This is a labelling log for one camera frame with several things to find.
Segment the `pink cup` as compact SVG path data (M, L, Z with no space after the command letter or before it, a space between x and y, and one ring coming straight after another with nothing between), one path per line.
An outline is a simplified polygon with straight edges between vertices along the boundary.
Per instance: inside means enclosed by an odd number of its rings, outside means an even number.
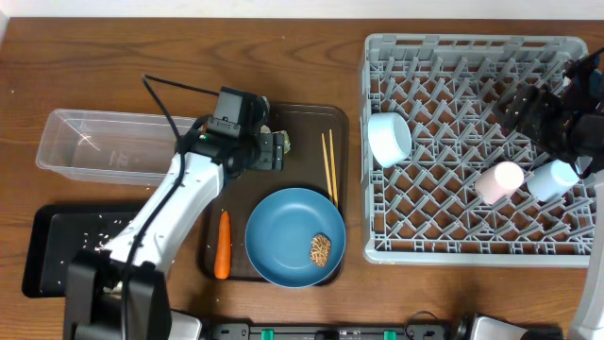
M481 173L475 182L475 190L485 203L492 205L503 196L511 196L523 184L524 178L519 165L504 161Z

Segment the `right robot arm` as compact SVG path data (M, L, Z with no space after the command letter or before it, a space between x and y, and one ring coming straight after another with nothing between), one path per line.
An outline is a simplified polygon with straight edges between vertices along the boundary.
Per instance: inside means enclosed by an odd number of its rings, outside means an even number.
M587 276L569 339L603 337L603 50L573 60L563 72L565 90L525 85L495 107L500 124L570 165L593 191L595 230Z

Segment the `white rice pile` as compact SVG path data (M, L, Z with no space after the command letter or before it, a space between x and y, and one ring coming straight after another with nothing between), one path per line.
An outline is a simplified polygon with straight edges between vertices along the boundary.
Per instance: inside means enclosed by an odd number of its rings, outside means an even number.
M135 215L135 212L55 214L43 242L41 279L34 292L44 298L63 297L68 265L77 252L100 253Z

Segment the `green foil wrapper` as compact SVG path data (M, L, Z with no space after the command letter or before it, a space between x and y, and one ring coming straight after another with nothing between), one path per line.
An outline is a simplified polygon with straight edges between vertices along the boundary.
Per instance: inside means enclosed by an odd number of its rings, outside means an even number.
M291 141L289 134L286 130L272 131L268 126L264 125L260 128L261 133L281 134L283 136L283 153L287 154L291 150Z

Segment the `light blue cup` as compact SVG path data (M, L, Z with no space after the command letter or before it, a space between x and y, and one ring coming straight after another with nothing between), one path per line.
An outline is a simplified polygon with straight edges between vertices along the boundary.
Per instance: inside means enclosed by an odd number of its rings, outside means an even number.
M532 196L546 202L563 195L578 182L579 177L570 164L555 160L537 168L527 186Z

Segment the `light blue bowl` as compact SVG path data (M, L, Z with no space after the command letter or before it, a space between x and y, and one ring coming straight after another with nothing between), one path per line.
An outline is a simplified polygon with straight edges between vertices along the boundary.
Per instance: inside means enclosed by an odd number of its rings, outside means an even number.
M397 112L372 114L368 121L368 140L374 158L384 168L411 155L411 131Z

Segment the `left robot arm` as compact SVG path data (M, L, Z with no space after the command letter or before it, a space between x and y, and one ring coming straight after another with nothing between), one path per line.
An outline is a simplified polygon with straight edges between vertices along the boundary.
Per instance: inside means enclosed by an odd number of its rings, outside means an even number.
M102 252L81 250L68 267L66 339L198 339L201 321L175 311L166 276L193 223L230 177L279 170L283 132L194 124L176 142L164 180Z

